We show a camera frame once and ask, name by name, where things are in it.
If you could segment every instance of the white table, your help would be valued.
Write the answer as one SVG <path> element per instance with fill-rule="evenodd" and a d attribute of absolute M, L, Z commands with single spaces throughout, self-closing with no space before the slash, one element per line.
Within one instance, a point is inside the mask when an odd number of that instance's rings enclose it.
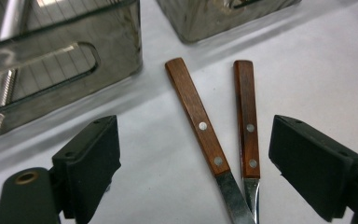
<path fill-rule="evenodd" d="M 358 0 L 304 0 L 261 25 L 190 46 L 179 41 L 155 1 L 141 5 L 143 71 L 0 136 L 0 189 L 22 169 L 50 168 L 51 156 L 89 122 L 116 114 L 122 167 L 91 223 L 229 223 L 164 64 L 186 61 L 240 182 L 232 64 L 246 59 L 255 66 L 260 222 L 325 223 L 280 176 L 268 157 L 269 139 L 273 116 L 280 114 L 358 153 Z M 347 209 L 333 223 L 350 223 L 351 216 Z"/>

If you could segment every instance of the metal basket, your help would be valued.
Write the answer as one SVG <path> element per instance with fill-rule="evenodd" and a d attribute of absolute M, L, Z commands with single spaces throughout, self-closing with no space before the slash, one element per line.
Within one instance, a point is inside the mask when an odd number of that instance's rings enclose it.
<path fill-rule="evenodd" d="M 0 134 L 141 67 L 139 0 L 2 0 Z"/>
<path fill-rule="evenodd" d="M 157 0 L 185 43 L 219 34 L 301 0 Z"/>

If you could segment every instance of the knife handle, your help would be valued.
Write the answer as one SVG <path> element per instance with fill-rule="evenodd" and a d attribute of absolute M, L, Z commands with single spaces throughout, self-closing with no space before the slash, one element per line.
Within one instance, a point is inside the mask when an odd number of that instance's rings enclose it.
<path fill-rule="evenodd" d="M 225 154 L 217 140 L 185 62 L 182 58 L 173 59 L 165 63 L 165 68 L 213 175 L 219 176 L 230 171 Z"/>
<path fill-rule="evenodd" d="M 234 63 L 242 178 L 260 178 L 253 63 Z"/>

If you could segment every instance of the knife blade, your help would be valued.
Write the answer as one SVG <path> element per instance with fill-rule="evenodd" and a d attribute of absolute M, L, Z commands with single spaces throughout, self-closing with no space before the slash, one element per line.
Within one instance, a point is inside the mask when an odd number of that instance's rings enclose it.
<path fill-rule="evenodd" d="M 250 61 L 236 61 L 234 63 L 234 80 L 245 200 L 253 214 L 255 223 L 258 224 L 260 161 L 253 63 Z"/>
<path fill-rule="evenodd" d="M 229 164 L 182 58 L 165 63 L 165 68 L 187 114 L 202 153 L 216 179 L 227 211 L 235 224 L 255 223 L 252 213 L 231 173 Z"/>

